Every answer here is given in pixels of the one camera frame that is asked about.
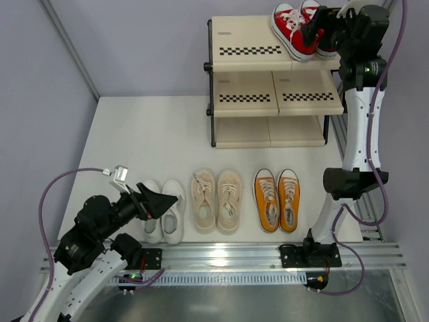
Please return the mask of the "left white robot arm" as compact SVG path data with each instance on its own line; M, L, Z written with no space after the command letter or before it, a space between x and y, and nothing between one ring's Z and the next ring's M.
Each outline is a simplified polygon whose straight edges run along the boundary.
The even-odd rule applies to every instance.
M31 309L19 321L75 321L100 290L124 270L148 268L162 273L162 251L147 250L127 233L104 242L133 219L159 219L178 202L174 195L126 188L112 203L102 195L84 202L74 226L50 256L50 274Z

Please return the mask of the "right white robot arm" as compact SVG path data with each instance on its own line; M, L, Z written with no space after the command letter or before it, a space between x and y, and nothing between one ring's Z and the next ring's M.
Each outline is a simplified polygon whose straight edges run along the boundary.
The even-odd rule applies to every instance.
M324 171L326 198L302 245L280 247L284 268L340 267L336 229L362 194L388 181L389 174L381 170L378 154L379 114L388 69L379 50L388 27L386 8L350 1L343 8L318 7L301 29L306 45L322 32L320 43L340 56L347 142L341 168Z

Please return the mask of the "beige lace sneaker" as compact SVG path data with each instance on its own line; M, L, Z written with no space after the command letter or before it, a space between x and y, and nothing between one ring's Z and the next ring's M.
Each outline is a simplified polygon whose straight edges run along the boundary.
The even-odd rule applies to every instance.
M215 178L207 168L196 170L192 175L191 199L194 224L202 234L211 233L216 227Z
M218 180L218 230L224 235L234 234L239 227L243 185L239 174L225 169Z

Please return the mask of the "red canvas sneaker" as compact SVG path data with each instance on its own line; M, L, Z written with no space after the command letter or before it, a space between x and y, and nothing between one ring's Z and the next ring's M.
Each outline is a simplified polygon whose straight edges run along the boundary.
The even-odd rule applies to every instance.
M321 4L314 0L305 0L301 3L300 13L304 17L305 24L311 22L314 17L316 10L321 6ZM316 49L316 55L323 59L331 59L337 55L335 49L329 44L328 40L324 36L325 31L319 29L317 32L318 35L318 45Z
M316 52L316 40L311 45L304 44L301 32L308 20L298 9L290 4L281 3L271 15L271 29L278 40L288 51L289 55L299 62L309 62Z

